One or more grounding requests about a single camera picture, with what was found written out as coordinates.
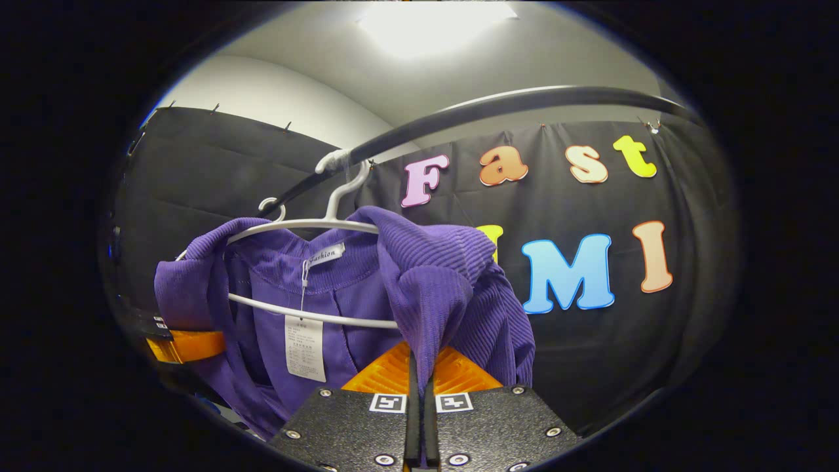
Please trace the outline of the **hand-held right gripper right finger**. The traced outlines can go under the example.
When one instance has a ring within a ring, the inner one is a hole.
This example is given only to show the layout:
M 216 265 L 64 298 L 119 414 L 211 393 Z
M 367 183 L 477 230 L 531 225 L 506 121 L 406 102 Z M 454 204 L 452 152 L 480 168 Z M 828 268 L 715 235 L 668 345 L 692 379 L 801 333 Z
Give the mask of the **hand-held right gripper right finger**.
M 423 457 L 432 470 L 531 470 L 579 442 L 532 388 L 502 385 L 453 347 L 438 356 L 423 401 Z

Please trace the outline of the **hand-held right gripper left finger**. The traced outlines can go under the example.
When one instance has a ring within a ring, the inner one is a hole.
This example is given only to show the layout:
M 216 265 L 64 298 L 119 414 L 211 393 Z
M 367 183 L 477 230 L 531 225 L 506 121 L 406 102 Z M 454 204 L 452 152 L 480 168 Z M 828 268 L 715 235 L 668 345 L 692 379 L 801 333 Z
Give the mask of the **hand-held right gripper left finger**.
M 309 470 L 419 466 L 420 389 L 408 344 L 391 347 L 342 388 L 318 388 L 269 445 Z

